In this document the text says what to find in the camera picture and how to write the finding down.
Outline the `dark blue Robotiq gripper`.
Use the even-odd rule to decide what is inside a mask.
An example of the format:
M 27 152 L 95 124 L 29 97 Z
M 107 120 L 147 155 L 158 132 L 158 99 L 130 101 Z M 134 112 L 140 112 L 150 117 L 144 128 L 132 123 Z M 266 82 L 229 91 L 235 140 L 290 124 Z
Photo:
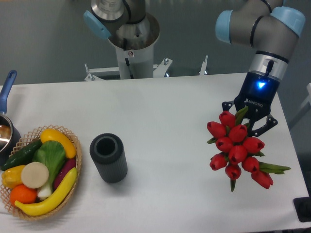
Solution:
M 230 111 L 235 105 L 238 111 L 247 106 L 248 110 L 244 117 L 249 120 L 248 136 L 259 137 L 278 124 L 278 121 L 270 114 L 271 104 L 278 87 L 279 81 L 248 72 L 239 94 L 232 101 L 222 102 L 222 110 Z M 253 129 L 255 123 L 264 117 L 265 124 Z

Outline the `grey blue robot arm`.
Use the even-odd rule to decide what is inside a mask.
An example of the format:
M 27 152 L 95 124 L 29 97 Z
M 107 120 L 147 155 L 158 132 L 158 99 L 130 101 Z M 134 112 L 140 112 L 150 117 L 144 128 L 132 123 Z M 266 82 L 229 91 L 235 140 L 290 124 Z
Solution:
M 94 0 L 84 21 L 97 37 L 115 47 L 122 79 L 165 75 L 163 67 L 154 68 L 160 28 L 146 12 L 145 1 Z M 281 0 L 250 0 L 241 10 L 223 11 L 217 18 L 215 34 L 220 41 L 256 49 L 239 94 L 222 104 L 225 111 L 236 108 L 238 122 L 249 121 L 250 136 L 260 136 L 277 124 L 271 104 L 304 24 L 304 15 Z

